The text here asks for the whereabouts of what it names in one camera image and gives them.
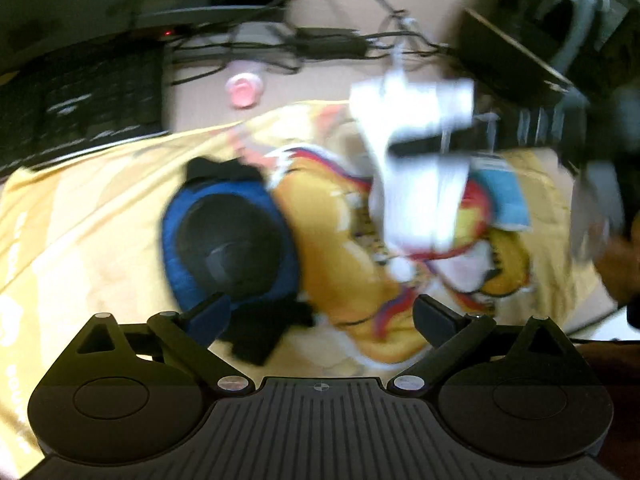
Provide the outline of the person right hand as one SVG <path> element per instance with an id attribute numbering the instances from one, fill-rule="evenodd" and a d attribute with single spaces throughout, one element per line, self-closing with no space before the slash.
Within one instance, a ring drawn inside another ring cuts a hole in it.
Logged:
<path id="1" fill-rule="evenodd" d="M 639 237 L 612 238 L 605 251 L 594 259 L 594 267 L 613 300 L 628 302 L 639 293 Z"/>

